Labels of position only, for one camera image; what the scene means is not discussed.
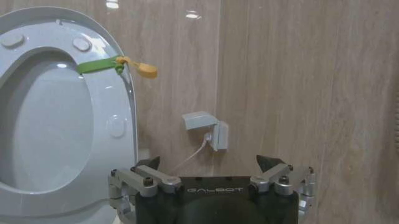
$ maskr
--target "green cable tie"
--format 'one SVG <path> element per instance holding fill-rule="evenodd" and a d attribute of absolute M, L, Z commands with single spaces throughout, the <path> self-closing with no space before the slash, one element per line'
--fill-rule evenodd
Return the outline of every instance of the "green cable tie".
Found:
<path fill-rule="evenodd" d="M 83 74 L 83 73 L 91 73 L 91 72 L 95 72 L 95 71 L 115 68 L 116 73 L 121 74 L 121 72 L 124 71 L 124 64 L 116 62 L 117 57 L 119 56 L 105 58 L 105 59 L 100 59 L 100 60 L 95 60 L 95 61 L 91 61 L 91 62 L 84 62 L 84 63 L 77 65 L 76 70 L 80 74 Z"/>

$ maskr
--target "toilet seat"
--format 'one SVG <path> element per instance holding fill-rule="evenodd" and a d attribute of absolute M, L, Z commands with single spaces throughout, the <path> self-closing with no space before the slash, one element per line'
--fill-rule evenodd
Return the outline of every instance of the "toilet seat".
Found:
<path fill-rule="evenodd" d="M 7 30 L 0 31 L 0 88 L 17 67 L 39 53 L 63 52 L 76 64 L 123 55 L 104 28 L 68 9 L 35 7 L 12 12 L 0 17 L 0 30 Z M 109 69 L 83 77 L 93 113 L 92 144 L 84 167 L 68 183 L 44 191 L 20 190 L 0 180 L 0 216 L 60 216 L 95 205 L 108 198 L 111 170 L 128 168 L 136 162 L 135 101 L 128 69 L 121 75 Z"/>

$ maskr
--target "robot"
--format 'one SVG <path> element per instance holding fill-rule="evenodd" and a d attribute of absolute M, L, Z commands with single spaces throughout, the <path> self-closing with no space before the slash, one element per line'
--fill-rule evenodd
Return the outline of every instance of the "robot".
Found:
<path fill-rule="evenodd" d="M 298 224 L 315 201 L 311 167 L 256 156 L 260 176 L 176 177 L 160 158 L 108 176 L 109 205 L 124 224 Z"/>

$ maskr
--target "toilet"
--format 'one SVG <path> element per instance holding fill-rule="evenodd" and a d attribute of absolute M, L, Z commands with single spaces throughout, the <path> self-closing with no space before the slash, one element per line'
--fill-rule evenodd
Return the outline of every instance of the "toilet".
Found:
<path fill-rule="evenodd" d="M 136 163 L 125 68 L 79 74 L 123 55 L 85 15 L 33 7 L 0 17 L 0 223 L 111 224 L 107 176 Z"/>

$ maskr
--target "white cable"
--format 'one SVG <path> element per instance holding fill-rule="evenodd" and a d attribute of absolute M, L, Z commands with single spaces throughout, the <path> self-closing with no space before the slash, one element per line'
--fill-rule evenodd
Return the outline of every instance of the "white cable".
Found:
<path fill-rule="evenodd" d="M 200 145 L 198 151 L 195 151 L 195 153 L 178 166 L 175 166 L 170 170 L 168 174 L 175 173 L 176 170 L 187 163 L 187 161 L 191 160 L 200 153 L 200 151 L 206 148 L 207 142 L 211 141 L 211 137 L 212 137 L 211 133 L 206 133 L 204 140 L 202 141 L 202 145 Z"/>

